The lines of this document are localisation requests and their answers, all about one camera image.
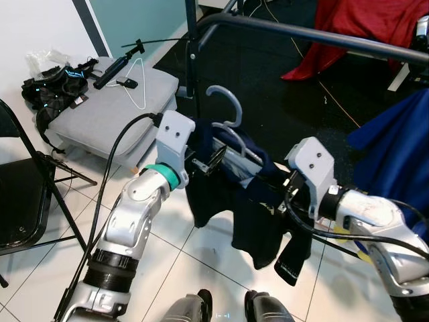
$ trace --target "gray seat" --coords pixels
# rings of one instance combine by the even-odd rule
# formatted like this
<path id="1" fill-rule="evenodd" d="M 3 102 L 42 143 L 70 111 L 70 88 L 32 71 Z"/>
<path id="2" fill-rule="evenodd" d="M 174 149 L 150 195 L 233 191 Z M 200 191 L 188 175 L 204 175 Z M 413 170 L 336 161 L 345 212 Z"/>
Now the gray seat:
<path id="1" fill-rule="evenodd" d="M 113 61 L 112 58 L 100 57 L 95 70 L 104 72 Z M 129 63 L 116 77 L 125 76 L 131 65 L 132 63 Z M 139 63 L 135 64 L 128 77 L 139 84 L 128 91 L 136 104 L 143 108 L 143 73 Z M 133 104 L 122 86 L 97 90 L 93 83 L 94 80 L 88 80 L 88 91 L 85 95 L 89 99 L 75 109 L 66 109 L 49 124 L 49 129 L 66 143 L 103 158 L 108 158 L 113 142 L 133 118 L 143 113 L 162 113 L 177 108 L 175 93 L 178 79 L 160 70 L 145 67 L 144 110 Z M 155 139 L 156 131 L 150 119 L 136 123 L 121 140 L 113 161 L 129 168 L 137 166 Z"/>

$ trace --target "blue fabric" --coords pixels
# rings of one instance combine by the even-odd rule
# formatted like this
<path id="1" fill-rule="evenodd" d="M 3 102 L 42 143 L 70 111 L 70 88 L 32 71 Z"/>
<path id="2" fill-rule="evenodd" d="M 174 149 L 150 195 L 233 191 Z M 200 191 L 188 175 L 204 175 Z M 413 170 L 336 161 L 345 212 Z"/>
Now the blue fabric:
<path id="1" fill-rule="evenodd" d="M 355 168 L 355 184 L 371 195 L 397 199 L 429 217 L 429 90 L 419 91 L 350 134 L 350 145 L 366 150 Z M 426 243 L 418 216 L 402 209 L 409 228 Z"/>

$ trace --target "clothes hanger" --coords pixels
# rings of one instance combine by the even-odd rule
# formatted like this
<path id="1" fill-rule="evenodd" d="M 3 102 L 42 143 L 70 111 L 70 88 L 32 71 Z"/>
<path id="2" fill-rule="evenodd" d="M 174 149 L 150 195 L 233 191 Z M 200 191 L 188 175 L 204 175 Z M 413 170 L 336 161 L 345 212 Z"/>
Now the clothes hanger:
<path id="1" fill-rule="evenodd" d="M 225 121 L 223 123 L 213 122 L 212 126 L 213 127 L 219 127 L 221 129 L 227 131 L 238 141 L 238 143 L 241 147 L 240 156 L 242 158 L 245 158 L 245 156 L 247 154 L 248 156 L 252 157 L 252 159 L 254 161 L 256 161 L 259 166 L 263 166 L 262 159 L 245 145 L 243 139 L 241 139 L 241 137 L 237 134 L 237 132 L 235 132 L 233 129 L 231 129 L 232 127 L 239 127 L 241 124 L 241 119 L 243 116 L 243 109 L 241 108 L 241 104 L 240 104 L 239 100 L 236 98 L 236 96 L 230 90 L 228 90 L 222 86 L 219 86 L 219 85 L 210 86 L 206 90 L 207 96 L 211 96 L 215 92 L 222 93 L 223 95 L 228 97 L 228 99 L 234 105 L 236 114 L 235 114 L 234 122 L 231 122 L 231 121 Z"/>

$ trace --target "floor tile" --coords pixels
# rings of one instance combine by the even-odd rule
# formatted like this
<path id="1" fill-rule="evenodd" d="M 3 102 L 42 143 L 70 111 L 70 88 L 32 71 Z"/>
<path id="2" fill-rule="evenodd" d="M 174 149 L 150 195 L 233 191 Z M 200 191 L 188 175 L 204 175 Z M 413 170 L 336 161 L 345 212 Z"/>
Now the floor tile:
<path id="1" fill-rule="evenodd" d="M 400 321 L 372 265 L 325 247 L 307 322 Z"/>
<path id="2" fill-rule="evenodd" d="M 77 220 L 77 225 L 85 239 L 89 235 L 94 209 L 95 202 L 91 201 Z M 103 226 L 109 212 L 110 210 L 107 208 L 101 208 L 99 229 Z M 178 253 L 177 248 L 154 235 L 150 236 L 131 289 L 134 294 L 133 300 L 122 321 L 131 322 L 143 319 Z M 21 322 L 50 321 L 81 256 L 82 250 L 75 239 L 57 244 L 18 290 L 7 308 Z M 20 309 L 23 303 L 27 305 L 27 309 L 24 311 Z"/>
<path id="3" fill-rule="evenodd" d="M 243 302 L 247 290 L 183 252 L 143 321 L 160 321 L 175 301 L 202 288 L 212 293 L 213 321 L 245 321 Z"/>
<path id="4" fill-rule="evenodd" d="M 19 322 L 8 310 L 3 309 L 0 312 L 1 322 Z"/>
<path id="5" fill-rule="evenodd" d="M 156 149 L 153 146 L 142 160 L 140 168 L 155 163 L 156 156 Z M 120 167 L 106 185 L 102 204 L 111 208 L 124 185 L 135 177 L 129 169 Z M 194 219 L 186 192 L 180 189 L 173 191 L 162 204 L 152 224 L 151 232 L 177 248 L 182 248 L 193 227 Z"/>
<path id="6" fill-rule="evenodd" d="M 98 182 L 97 186 L 92 186 L 82 179 L 73 179 L 72 188 L 78 190 L 89 198 L 94 198 L 100 189 L 107 160 L 79 148 L 70 148 L 70 151 L 67 150 L 67 155 L 63 160 L 63 163 L 71 167 L 73 170 Z M 115 173 L 118 167 L 118 164 L 112 164 L 110 176 Z M 70 174 L 63 170 L 56 171 L 55 178 L 59 179 L 66 176 L 70 176 Z"/>
<path id="7" fill-rule="evenodd" d="M 233 218 L 225 211 L 213 217 L 206 227 L 194 229 L 184 246 L 184 252 L 237 281 L 248 289 L 269 292 L 277 297 L 291 314 L 305 319 L 323 251 L 323 244 L 313 241 L 312 255 L 304 263 L 297 285 L 290 286 L 271 265 L 255 270 L 251 256 L 231 246 Z M 290 235 L 285 235 L 281 250 Z"/>
<path id="8" fill-rule="evenodd" d="M 62 196 L 64 196 L 68 187 L 62 183 L 58 183 L 57 187 Z M 73 218 L 77 218 L 82 210 L 90 203 L 88 197 L 73 189 L 70 189 L 64 200 Z M 67 219 L 62 213 L 61 208 L 58 207 L 56 199 L 52 197 L 48 225 L 39 243 L 61 237 L 68 227 Z M 0 274 L 2 274 L 9 283 L 7 288 L 0 291 L 0 303 L 5 304 L 10 300 L 16 290 L 22 285 L 52 247 L 54 247 L 54 245 L 46 245 L 33 250 L 25 250 L 0 257 Z"/>

